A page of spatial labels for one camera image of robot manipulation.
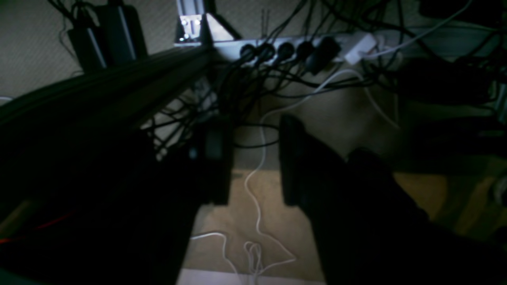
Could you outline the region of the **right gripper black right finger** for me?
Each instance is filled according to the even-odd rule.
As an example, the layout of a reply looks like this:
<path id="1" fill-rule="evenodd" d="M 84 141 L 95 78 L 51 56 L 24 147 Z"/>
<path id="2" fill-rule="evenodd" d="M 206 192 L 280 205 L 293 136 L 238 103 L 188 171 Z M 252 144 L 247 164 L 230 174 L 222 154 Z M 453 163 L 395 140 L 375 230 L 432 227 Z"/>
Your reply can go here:
<path id="1" fill-rule="evenodd" d="M 346 158 L 293 115 L 279 125 L 284 202 L 310 221 L 328 285 L 407 285 L 416 258 L 410 249 L 429 217 L 372 151 Z"/>

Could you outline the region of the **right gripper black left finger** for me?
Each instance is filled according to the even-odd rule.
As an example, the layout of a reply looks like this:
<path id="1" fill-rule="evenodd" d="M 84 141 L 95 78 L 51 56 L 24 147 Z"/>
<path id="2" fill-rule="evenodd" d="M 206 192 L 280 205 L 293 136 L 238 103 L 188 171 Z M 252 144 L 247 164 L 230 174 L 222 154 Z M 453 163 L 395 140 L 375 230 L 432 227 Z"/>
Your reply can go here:
<path id="1" fill-rule="evenodd" d="M 174 148 L 176 201 L 227 205 L 234 157 L 230 118 L 214 115 L 198 121 L 190 138 Z"/>

